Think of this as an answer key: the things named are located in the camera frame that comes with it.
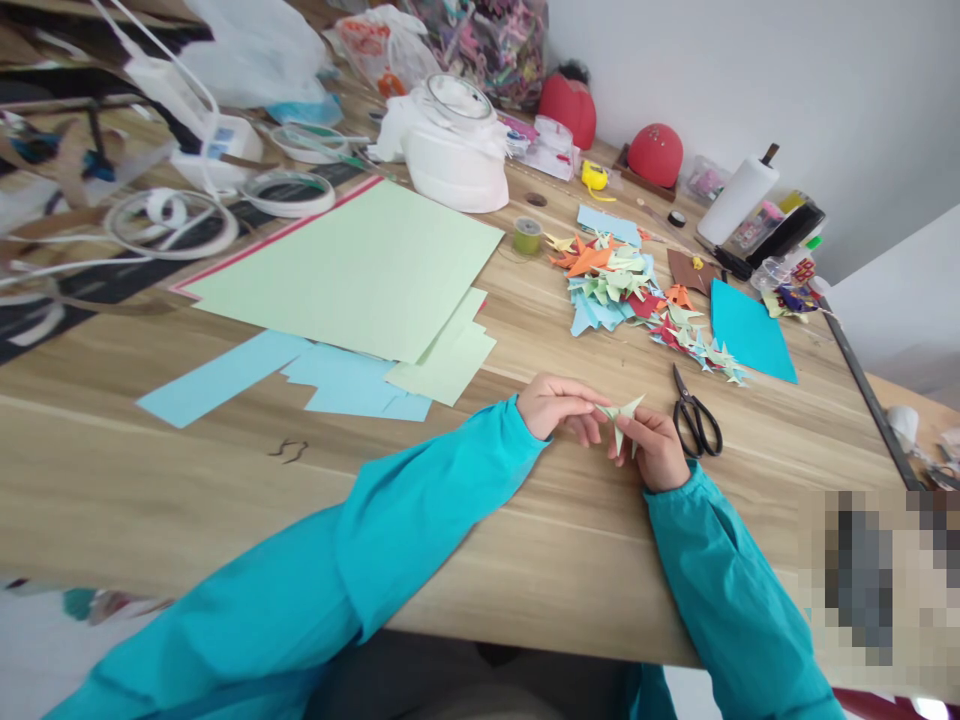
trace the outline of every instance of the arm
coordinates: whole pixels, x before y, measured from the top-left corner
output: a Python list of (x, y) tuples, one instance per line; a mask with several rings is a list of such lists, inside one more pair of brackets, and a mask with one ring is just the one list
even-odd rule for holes
[[(519, 488), (565, 419), (556, 403), (546, 417), (529, 390), (455, 432), (365, 465), (343, 505), (211, 575), (114, 648), (48, 717), (227, 704), (240, 710), (236, 717), (286, 717), (280, 710), (306, 701), (324, 663), (376, 632)], [(573, 398), (555, 400), (568, 404), (568, 416), (577, 412)]]
[(807, 623), (733, 506), (684, 462), (673, 423), (645, 409), (620, 423), (638, 443), (667, 581), (724, 718), (842, 720)]

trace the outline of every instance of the plastic bag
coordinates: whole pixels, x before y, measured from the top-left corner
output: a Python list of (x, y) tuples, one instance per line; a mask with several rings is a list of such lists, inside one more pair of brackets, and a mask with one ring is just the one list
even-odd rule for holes
[(343, 18), (335, 27), (353, 69), (383, 97), (406, 95), (430, 75), (441, 72), (421, 39), (427, 28), (393, 5)]
[(507, 110), (534, 112), (546, 78), (547, 0), (404, 0), (445, 72)]
[(284, 0), (186, 0), (213, 31), (180, 59), (217, 102), (236, 108), (333, 103), (316, 75), (330, 66), (326, 46)]

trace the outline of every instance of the pixelated area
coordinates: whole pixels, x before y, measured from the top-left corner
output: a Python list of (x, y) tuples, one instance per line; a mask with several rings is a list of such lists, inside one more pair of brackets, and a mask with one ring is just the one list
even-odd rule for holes
[(805, 493), (798, 605), (837, 687), (960, 701), (960, 493)]

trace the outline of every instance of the scissor handle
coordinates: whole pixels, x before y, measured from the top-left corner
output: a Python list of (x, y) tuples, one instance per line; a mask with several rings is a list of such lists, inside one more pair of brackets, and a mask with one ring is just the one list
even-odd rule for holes
[[(700, 443), (703, 445), (703, 449), (706, 451), (707, 455), (712, 455), (716, 457), (721, 452), (723, 452), (723, 434), (720, 432), (720, 424), (717, 422), (717, 419), (713, 417), (713, 413), (707, 410), (707, 406), (700, 402), (700, 398), (694, 396), (693, 401), (697, 404), (698, 408), (697, 415), (697, 431), (700, 434)], [(710, 447), (710, 443), (707, 442), (707, 435), (703, 432), (703, 421), (700, 419), (701, 413), (707, 416), (707, 420), (710, 421), (710, 424), (713, 426), (713, 434), (717, 436), (717, 446), (715, 448)]]
[[(697, 443), (696, 451), (688, 448), (687, 444), (683, 441), (683, 433), (680, 431), (680, 412), (681, 411), (683, 412), (683, 417), (687, 421), (687, 427), (690, 428), (690, 432), (693, 434), (693, 439)], [(701, 447), (701, 444), (700, 444), (701, 442), (700, 435), (703, 434), (702, 432), (703, 426), (700, 424), (700, 415), (697, 413), (695, 414), (697, 415), (696, 424), (694, 424), (693, 418), (690, 417), (690, 411), (687, 410), (687, 401), (684, 401), (683, 398), (680, 398), (679, 400), (677, 400), (677, 404), (673, 406), (673, 424), (674, 424), (674, 427), (677, 428), (677, 436), (680, 438), (680, 447), (682, 447), (683, 451), (687, 455), (692, 457), (694, 460), (699, 460), (703, 456), (703, 448)]]

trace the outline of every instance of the green paper sheet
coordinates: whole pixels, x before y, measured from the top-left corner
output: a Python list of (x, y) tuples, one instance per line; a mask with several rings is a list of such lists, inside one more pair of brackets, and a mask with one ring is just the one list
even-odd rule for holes
[(502, 236), (383, 181), (188, 287), (201, 310), (415, 363)]
[[(623, 430), (617, 427), (617, 418), (620, 415), (626, 415), (631, 420), (633, 419), (633, 411), (637, 409), (637, 405), (643, 402), (643, 399), (647, 396), (646, 393), (638, 397), (636, 400), (628, 402), (623, 407), (619, 408), (608, 408), (603, 405), (597, 405), (597, 410), (606, 415), (610, 420), (613, 421), (613, 433), (614, 440), (617, 443), (617, 452), (620, 452), (620, 448), (623, 446)], [(637, 444), (633, 443), (633, 450), (630, 453), (630, 457), (635, 457), (637, 454)]]
[(422, 363), (399, 363), (384, 380), (453, 407), (497, 341), (474, 322), (444, 333)]

